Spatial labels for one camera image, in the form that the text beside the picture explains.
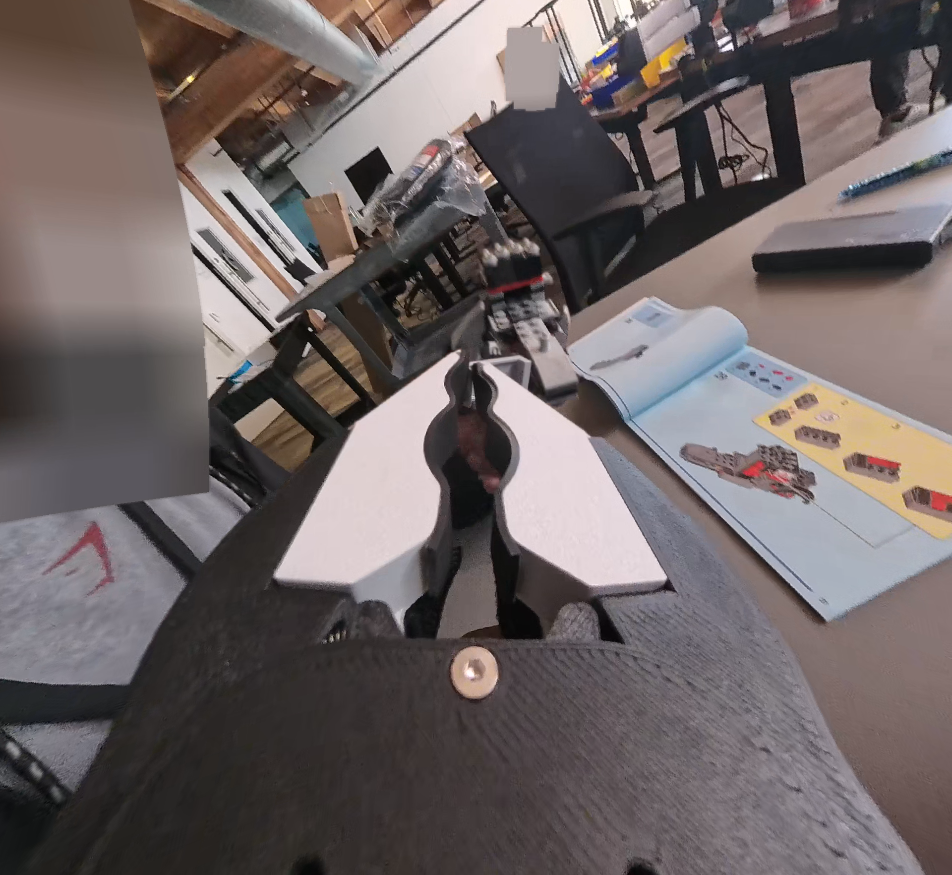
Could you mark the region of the black office chair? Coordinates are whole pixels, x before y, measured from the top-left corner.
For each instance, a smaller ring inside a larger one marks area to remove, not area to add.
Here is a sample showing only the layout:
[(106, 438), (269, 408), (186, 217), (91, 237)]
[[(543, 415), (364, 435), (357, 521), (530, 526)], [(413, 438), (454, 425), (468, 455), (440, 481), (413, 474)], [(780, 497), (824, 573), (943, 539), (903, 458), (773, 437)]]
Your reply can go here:
[(554, 107), (510, 105), (465, 134), (554, 263), (571, 314), (607, 294), (608, 268), (646, 227), (650, 192), (575, 92)]

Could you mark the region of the long work table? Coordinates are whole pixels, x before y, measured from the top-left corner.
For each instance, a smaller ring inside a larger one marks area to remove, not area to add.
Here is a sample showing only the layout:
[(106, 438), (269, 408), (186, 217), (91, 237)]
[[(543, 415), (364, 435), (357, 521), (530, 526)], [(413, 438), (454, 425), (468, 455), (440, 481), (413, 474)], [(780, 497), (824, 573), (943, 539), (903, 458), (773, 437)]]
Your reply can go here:
[(874, 56), (936, 46), (936, 16), (927, 13), (927, 5), (937, 1), (847, 0), (845, 8), (835, 6), (713, 57), (701, 75), (711, 84), (746, 76), (763, 88), (776, 175), (801, 188), (803, 151), (792, 81)]

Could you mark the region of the blue patterned pen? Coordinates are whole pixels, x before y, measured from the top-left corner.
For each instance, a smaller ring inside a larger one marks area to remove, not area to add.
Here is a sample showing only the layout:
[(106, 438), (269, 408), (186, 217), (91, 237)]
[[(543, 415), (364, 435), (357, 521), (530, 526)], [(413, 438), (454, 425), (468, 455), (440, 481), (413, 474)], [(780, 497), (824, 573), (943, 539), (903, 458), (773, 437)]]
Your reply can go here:
[(852, 202), (872, 194), (901, 186), (934, 171), (950, 166), (951, 148), (948, 147), (915, 162), (901, 167), (895, 167), (854, 184), (850, 184), (839, 192), (838, 202)]

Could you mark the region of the black flat device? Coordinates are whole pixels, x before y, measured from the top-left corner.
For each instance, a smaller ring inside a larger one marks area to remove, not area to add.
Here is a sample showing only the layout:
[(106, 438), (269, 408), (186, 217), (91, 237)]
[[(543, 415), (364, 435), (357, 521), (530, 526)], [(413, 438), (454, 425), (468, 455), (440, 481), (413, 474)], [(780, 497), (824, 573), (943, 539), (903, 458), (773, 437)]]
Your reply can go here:
[(777, 226), (755, 249), (759, 274), (858, 269), (916, 269), (950, 238), (948, 203)]

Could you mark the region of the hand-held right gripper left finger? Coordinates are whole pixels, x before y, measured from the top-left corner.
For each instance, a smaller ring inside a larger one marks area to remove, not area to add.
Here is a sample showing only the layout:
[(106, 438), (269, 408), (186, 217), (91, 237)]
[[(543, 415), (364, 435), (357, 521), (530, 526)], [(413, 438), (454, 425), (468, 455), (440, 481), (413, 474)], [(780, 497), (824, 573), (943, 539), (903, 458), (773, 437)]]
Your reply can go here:
[(469, 360), (451, 352), (351, 429), (275, 583), (386, 605), (400, 630), (435, 629), (454, 575), (446, 463), (469, 386)]

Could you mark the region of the grey black toy brick model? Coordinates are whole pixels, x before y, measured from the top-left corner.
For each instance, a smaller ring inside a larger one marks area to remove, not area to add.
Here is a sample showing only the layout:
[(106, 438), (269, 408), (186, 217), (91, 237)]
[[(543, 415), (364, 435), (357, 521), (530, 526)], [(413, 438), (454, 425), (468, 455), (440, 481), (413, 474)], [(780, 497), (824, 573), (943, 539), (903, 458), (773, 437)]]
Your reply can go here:
[[(507, 239), (480, 252), (485, 328), (481, 358), (521, 356), (532, 366), (529, 392), (562, 405), (578, 391), (579, 379), (566, 351), (570, 316), (546, 292), (551, 276), (542, 266), (541, 247)], [(478, 524), (490, 511), (499, 473), (484, 454), (486, 424), (474, 397), (458, 415), (458, 449), (444, 467), (455, 530)]]

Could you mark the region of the dark table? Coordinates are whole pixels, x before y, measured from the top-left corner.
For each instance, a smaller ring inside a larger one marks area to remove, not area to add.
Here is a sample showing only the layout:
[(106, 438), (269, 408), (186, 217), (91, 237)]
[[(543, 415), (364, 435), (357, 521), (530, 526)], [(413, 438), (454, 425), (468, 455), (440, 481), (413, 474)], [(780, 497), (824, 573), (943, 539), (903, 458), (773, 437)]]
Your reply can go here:
[[(482, 293), (463, 289), (462, 298), (451, 302), (435, 321), (404, 328), (384, 303), (376, 286), (391, 272), (423, 273), (425, 259), (435, 256), (451, 226), (430, 231), (393, 251), (400, 240), (382, 239), (357, 253), (344, 267), (314, 275), (300, 294), (281, 310), (276, 321), (287, 321), (300, 313), (319, 312), (335, 325), (362, 358), (375, 390), (389, 396), (452, 352), (461, 352), (470, 361), (481, 358), (485, 328)], [(342, 303), (358, 297), (374, 316), (376, 324), (395, 342), (391, 360), (375, 350), (366, 334), (343, 313)]]

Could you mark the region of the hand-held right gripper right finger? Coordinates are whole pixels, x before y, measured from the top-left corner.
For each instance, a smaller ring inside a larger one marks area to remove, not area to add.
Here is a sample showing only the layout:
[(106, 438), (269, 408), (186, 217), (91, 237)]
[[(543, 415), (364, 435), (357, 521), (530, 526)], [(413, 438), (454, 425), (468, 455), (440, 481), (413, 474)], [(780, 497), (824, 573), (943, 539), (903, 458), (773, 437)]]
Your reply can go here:
[(472, 367), (496, 473), (490, 555), (500, 626), (661, 591), (667, 575), (589, 435), (498, 366)]

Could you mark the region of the cardboard box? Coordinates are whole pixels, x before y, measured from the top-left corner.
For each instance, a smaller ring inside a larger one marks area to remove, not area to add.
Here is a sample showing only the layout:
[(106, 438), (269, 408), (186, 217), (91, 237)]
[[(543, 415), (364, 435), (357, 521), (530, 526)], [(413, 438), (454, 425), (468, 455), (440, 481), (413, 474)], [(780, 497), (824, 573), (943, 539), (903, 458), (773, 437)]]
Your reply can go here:
[(359, 244), (351, 223), (347, 199), (339, 191), (331, 191), (303, 200), (319, 249), (327, 262), (353, 256)]

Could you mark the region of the black monitor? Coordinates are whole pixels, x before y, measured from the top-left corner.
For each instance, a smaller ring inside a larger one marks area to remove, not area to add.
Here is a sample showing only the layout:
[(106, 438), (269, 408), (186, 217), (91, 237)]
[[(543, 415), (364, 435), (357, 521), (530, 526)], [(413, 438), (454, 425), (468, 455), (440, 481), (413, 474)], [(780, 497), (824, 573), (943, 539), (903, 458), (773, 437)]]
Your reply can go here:
[(374, 192), (393, 173), (392, 171), (384, 152), (379, 146), (376, 146), (350, 167), (347, 167), (344, 173), (361, 205), (365, 205)]

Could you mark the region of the grey desk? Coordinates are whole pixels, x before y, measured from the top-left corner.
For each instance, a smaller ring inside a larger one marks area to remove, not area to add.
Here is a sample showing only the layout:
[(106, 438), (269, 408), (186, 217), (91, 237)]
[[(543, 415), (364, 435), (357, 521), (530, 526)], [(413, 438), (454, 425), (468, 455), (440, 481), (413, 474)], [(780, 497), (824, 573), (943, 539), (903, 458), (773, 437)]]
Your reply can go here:
[[(646, 296), (718, 306), (753, 344), (869, 401), (950, 432), (950, 249), (908, 274), (764, 276), (751, 256), (778, 225), (837, 213), (839, 191), (950, 146), (950, 109), (902, 131), (577, 316), (574, 338)], [(950, 562), (823, 623), (588, 383), (563, 406), (694, 521), (796, 655), (838, 746), (926, 873), (950, 873)]]

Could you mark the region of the toy brick instruction booklet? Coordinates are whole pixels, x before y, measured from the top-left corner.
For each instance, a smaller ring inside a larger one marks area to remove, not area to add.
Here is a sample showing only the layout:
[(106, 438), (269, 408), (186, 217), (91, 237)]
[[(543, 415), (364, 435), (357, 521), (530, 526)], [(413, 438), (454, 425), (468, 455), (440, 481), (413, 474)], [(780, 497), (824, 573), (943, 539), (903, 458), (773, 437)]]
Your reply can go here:
[(633, 433), (824, 620), (951, 556), (945, 432), (644, 298), (569, 347)]

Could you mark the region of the plastic-wrapped bundle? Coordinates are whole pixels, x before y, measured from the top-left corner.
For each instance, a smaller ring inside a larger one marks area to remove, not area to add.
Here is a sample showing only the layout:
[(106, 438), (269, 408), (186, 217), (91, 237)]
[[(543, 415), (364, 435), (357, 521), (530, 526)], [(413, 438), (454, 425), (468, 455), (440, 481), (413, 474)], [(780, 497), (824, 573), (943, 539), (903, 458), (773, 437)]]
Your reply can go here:
[(457, 146), (458, 141), (431, 140), (400, 173), (387, 175), (364, 204), (361, 229), (367, 234), (384, 226), (400, 229), (431, 208), (463, 216), (481, 214), (484, 190)]

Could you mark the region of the yellow plastic bin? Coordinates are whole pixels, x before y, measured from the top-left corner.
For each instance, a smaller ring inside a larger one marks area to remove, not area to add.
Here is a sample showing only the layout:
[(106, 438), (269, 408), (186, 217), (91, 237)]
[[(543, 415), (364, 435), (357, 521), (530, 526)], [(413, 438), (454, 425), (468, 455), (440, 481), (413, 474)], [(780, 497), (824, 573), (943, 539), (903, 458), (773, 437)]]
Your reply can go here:
[(655, 58), (641, 69), (641, 76), (647, 89), (658, 87), (671, 72), (677, 72), (677, 63), (686, 42), (681, 38), (667, 48), (664, 48)]

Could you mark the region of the person's grey sweatshirt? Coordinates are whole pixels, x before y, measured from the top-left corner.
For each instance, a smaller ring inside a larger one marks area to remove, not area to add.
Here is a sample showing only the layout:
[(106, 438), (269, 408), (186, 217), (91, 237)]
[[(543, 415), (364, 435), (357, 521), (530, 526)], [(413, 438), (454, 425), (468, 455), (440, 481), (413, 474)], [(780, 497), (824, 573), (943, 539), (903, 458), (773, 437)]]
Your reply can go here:
[(202, 562), (144, 502), (2, 524), (4, 807), (65, 807)]

